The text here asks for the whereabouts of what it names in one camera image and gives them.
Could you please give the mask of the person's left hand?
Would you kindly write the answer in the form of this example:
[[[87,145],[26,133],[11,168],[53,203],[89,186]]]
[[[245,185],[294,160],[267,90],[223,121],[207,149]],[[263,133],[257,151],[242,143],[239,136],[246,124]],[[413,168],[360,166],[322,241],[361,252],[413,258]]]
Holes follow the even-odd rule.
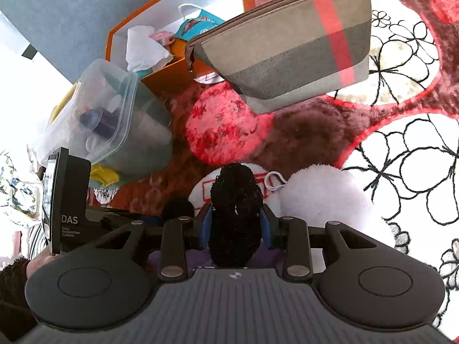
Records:
[[[26,266],[26,278],[30,278],[37,270],[39,270],[44,265],[53,262],[59,257],[51,252],[51,250],[47,247],[45,248],[40,254],[38,254],[33,259],[29,260]]]

